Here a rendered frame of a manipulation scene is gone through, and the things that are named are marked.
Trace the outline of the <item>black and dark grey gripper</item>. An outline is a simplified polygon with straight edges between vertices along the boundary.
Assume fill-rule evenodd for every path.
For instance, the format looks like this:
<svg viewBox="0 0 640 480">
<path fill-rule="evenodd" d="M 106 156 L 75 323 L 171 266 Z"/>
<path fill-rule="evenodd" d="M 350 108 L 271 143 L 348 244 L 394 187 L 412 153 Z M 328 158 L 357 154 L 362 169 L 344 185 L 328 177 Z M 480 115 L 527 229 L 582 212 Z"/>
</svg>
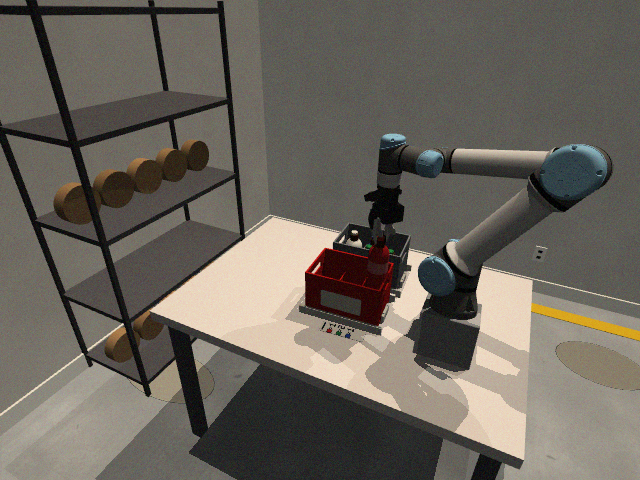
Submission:
<svg viewBox="0 0 640 480">
<path fill-rule="evenodd" d="M 370 213 L 368 217 L 372 237 L 376 245 L 378 240 L 377 237 L 382 238 L 384 235 L 386 239 L 385 240 L 385 243 L 386 243 L 390 234 L 392 235 L 396 234 L 396 230 L 393 227 L 393 223 L 403 221 L 403 215 L 404 215 L 404 206 L 398 202 L 398 197 L 400 194 L 402 194 L 400 185 L 396 188 L 391 189 L 391 188 L 381 187 L 377 183 L 377 189 L 382 191 L 382 197 L 377 198 L 377 200 L 375 200 L 375 202 L 372 204 L 373 206 L 372 206 L 372 209 L 370 209 Z M 383 191 L 386 191 L 386 192 L 383 192 Z M 391 196 L 392 196 L 392 203 L 391 203 Z M 396 198 L 396 205 L 395 205 L 395 198 Z M 384 213 L 382 212 L 382 220 L 381 220 L 381 211 L 384 212 Z M 377 219 L 377 216 L 379 219 Z M 385 225 L 384 234 L 381 229 L 381 223 Z"/>
</svg>

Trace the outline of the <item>beige paper pick list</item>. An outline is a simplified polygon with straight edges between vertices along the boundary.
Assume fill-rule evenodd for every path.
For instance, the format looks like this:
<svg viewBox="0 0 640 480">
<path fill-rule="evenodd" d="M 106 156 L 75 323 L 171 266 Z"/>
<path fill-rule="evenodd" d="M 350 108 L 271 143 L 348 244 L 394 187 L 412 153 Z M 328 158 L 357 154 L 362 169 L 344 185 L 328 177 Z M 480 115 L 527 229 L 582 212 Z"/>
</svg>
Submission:
<svg viewBox="0 0 640 480">
<path fill-rule="evenodd" d="M 346 326 L 338 325 L 338 324 L 327 322 L 327 321 L 323 321 L 319 330 L 330 333 L 330 334 L 338 335 L 341 337 L 345 337 L 348 339 L 356 340 L 359 342 L 363 342 L 364 337 L 366 335 L 366 332 L 364 331 L 349 328 Z"/>
</svg>

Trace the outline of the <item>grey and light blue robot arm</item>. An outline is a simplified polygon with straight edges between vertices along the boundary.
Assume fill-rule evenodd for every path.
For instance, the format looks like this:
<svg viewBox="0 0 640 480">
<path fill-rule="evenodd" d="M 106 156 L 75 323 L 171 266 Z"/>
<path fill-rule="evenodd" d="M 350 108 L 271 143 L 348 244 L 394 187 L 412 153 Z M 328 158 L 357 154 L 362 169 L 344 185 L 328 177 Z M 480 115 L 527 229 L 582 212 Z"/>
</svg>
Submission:
<svg viewBox="0 0 640 480">
<path fill-rule="evenodd" d="M 396 188 L 402 171 L 427 178 L 451 173 L 528 179 L 523 190 L 486 220 L 461 240 L 450 239 L 418 267 L 420 284 L 432 294 L 430 307 L 443 316 L 468 320 L 477 314 L 483 263 L 551 213 L 564 213 L 603 187 L 613 173 L 610 157 L 601 147 L 584 144 L 549 152 L 423 149 L 406 145 L 405 136 L 386 134 L 380 142 L 377 183 Z"/>
</svg>

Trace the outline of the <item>red bottle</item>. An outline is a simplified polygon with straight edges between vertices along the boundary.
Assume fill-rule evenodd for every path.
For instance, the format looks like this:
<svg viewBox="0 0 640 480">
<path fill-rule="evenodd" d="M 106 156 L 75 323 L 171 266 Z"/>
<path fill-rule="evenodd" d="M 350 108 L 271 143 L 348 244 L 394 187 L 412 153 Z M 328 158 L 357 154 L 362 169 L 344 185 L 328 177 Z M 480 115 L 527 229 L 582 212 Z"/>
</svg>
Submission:
<svg viewBox="0 0 640 480">
<path fill-rule="evenodd" d="M 385 246 L 385 237 L 377 237 L 377 245 L 374 244 L 368 253 L 367 274 L 375 279 L 386 277 L 389 264 L 389 249 Z"/>
</svg>

